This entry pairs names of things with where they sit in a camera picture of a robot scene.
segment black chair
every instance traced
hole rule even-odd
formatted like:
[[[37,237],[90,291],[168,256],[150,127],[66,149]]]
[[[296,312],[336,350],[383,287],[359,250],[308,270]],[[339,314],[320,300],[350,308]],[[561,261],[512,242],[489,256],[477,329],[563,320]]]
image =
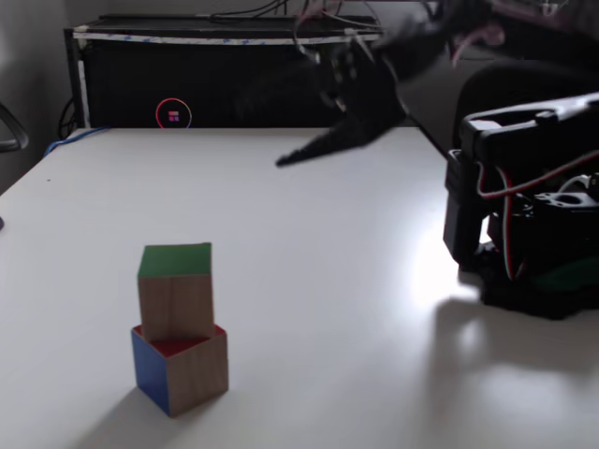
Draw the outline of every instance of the black chair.
[[[14,138],[0,141],[0,152],[15,152],[29,145],[27,133],[10,111],[0,103],[0,121],[4,122]],[[4,227],[4,221],[0,218],[0,230]]]

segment computer tower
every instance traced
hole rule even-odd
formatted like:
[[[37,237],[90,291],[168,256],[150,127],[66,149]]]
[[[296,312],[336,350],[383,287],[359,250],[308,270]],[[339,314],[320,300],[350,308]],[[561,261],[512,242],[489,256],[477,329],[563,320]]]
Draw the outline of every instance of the computer tower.
[[[372,22],[372,18],[353,18]],[[293,18],[104,16],[66,30],[79,126],[325,127],[341,117],[294,41]],[[333,51],[347,25],[315,19],[299,42]],[[365,39],[376,29],[361,28]]]

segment table surface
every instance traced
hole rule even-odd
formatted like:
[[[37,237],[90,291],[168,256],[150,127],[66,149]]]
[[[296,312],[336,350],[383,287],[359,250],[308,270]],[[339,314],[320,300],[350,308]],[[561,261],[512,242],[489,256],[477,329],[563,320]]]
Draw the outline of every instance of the table surface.
[[[113,130],[0,197],[0,446],[595,449],[599,315],[477,304],[425,138],[274,168],[316,132]],[[204,241],[231,389],[171,420],[135,388],[136,273]]]

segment stacked blocks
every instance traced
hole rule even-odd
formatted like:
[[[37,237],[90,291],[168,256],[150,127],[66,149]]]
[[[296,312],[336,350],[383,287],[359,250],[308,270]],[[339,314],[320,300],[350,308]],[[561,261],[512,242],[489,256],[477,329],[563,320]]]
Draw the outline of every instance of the stacked blocks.
[[[214,324],[212,246],[149,246],[132,330],[138,387],[175,417],[228,390],[226,332]]]

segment green face of block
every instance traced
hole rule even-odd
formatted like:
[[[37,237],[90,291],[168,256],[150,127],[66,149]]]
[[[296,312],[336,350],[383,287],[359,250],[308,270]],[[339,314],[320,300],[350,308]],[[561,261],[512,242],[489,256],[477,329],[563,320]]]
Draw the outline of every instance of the green face of block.
[[[146,246],[140,277],[211,274],[212,244]]]

